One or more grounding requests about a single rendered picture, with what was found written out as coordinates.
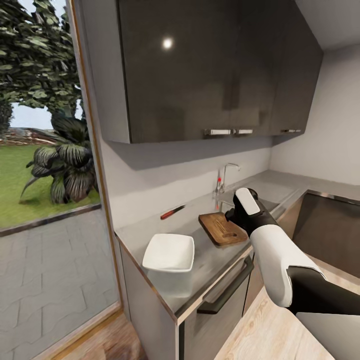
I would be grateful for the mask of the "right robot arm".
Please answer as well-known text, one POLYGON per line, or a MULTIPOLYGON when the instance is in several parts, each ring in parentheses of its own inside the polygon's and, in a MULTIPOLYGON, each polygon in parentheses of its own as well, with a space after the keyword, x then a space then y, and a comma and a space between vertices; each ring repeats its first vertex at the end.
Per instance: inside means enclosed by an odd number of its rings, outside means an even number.
POLYGON ((327 281, 254 190, 239 188, 233 202, 225 218, 246 230, 272 302, 290 310, 335 360, 360 360, 360 295, 327 281))

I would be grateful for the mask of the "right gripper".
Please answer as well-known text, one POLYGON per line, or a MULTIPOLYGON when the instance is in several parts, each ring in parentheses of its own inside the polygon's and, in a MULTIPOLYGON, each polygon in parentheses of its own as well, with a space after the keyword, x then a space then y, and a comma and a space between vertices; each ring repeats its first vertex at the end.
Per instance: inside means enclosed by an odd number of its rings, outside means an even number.
POLYGON ((231 208, 225 215, 225 218, 227 219, 227 221, 232 221, 233 223, 235 223, 238 227, 245 229, 244 224, 241 220, 241 218, 237 217, 235 215, 235 207, 231 208))

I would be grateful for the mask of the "cutting board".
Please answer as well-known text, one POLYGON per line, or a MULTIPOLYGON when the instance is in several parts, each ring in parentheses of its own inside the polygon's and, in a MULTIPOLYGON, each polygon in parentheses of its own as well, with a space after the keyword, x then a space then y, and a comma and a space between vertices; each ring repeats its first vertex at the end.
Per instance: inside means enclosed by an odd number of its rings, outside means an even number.
POLYGON ((248 236, 224 212, 199 215, 199 220, 217 246, 246 241, 248 236))

